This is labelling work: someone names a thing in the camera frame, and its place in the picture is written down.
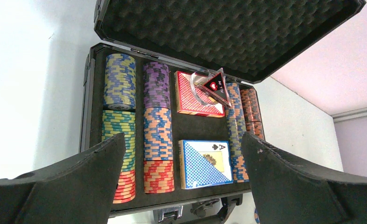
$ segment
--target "pink wall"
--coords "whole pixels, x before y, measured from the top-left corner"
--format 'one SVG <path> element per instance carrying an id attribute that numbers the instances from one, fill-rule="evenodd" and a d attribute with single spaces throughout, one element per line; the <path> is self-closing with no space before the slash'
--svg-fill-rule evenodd
<path id="1" fill-rule="evenodd" d="M 367 118 L 334 124 L 344 172 L 367 176 Z"/>

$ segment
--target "poker chip case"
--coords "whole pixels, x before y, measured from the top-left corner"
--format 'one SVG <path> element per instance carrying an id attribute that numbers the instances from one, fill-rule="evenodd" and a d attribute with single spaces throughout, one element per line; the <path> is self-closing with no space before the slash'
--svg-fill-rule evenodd
<path id="1" fill-rule="evenodd" d="M 101 142 L 106 58 L 136 60 L 136 197 L 113 204 L 111 216 L 154 210 L 250 192 L 249 182 L 201 189 L 180 188 L 179 140 L 229 141 L 226 118 L 177 113 L 176 71 L 223 67 L 240 89 L 261 82 L 336 27 L 357 14 L 363 0 L 121 1 L 98 0 L 95 32 L 104 40 L 90 48 L 85 64 L 80 152 Z M 143 65 L 169 67 L 175 191 L 144 193 Z"/>

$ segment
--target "white surface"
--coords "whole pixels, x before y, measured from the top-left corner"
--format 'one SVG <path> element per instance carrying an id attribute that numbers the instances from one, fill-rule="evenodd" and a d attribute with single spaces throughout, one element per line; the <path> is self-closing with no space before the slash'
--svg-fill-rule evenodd
<path id="1" fill-rule="evenodd" d="M 272 76 L 330 115 L 367 107 L 367 4 Z"/>
<path id="2" fill-rule="evenodd" d="M 334 124 L 344 171 L 367 176 L 367 118 Z"/>
<path id="3" fill-rule="evenodd" d="M 78 152 L 84 62 L 100 42 L 95 0 L 0 1 L 0 178 L 14 178 Z M 256 85 L 266 140 L 337 170 L 331 117 L 273 79 Z M 251 194 L 227 223 L 254 223 Z M 147 223 L 152 212 L 109 223 Z"/>

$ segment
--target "stack of poker chips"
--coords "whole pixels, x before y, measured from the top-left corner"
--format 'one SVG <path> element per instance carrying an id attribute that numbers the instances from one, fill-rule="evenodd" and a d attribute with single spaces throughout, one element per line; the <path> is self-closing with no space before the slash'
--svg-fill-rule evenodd
<path id="1" fill-rule="evenodd" d="M 125 154 L 113 200 L 115 204 L 129 202 L 135 198 L 135 113 L 103 111 L 102 140 L 118 133 L 125 134 Z"/>
<path id="2" fill-rule="evenodd" d="M 262 116 L 255 88 L 251 86 L 240 93 L 247 131 L 264 140 Z"/>
<path id="3" fill-rule="evenodd" d="M 241 152 L 242 136 L 246 132 L 240 88 L 237 83 L 226 83 L 231 108 L 226 108 L 227 127 L 230 137 L 230 162 L 234 182 L 248 182 L 245 161 Z"/>
<path id="4" fill-rule="evenodd" d="M 135 109 L 135 59 L 125 54 L 106 57 L 104 105 L 111 110 Z"/>
<path id="5" fill-rule="evenodd" d="M 169 69 L 166 64 L 150 62 L 144 65 L 144 103 L 145 108 L 170 105 Z"/>
<path id="6" fill-rule="evenodd" d="M 167 65 L 144 65 L 144 190 L 147 194 L 172 192 L 172 119 Z"/>

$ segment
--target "black case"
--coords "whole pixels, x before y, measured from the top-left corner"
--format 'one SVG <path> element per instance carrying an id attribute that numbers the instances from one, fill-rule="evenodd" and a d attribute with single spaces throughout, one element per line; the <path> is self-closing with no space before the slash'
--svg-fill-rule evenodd
<path id="1" fill-rule="evenodd" d="M 223 67 L 229 81 L 259 83 L 357 14 L 363 0 L 123 1 L 98 0 L 94 23 L 102 40 L 90 48 L 84 74 L 80 151 L 101 142 L 106 56 L 137 60 L 136 197 L 113 204 L 111 217 L 250 192 L 249 183 L 180 188 L 178 141 L 229 140 L 226 118 L 176 112 L 174 72 Z M 170 68 L 175 191 L 143 191 L 143 74 L 146 62 Z"/>

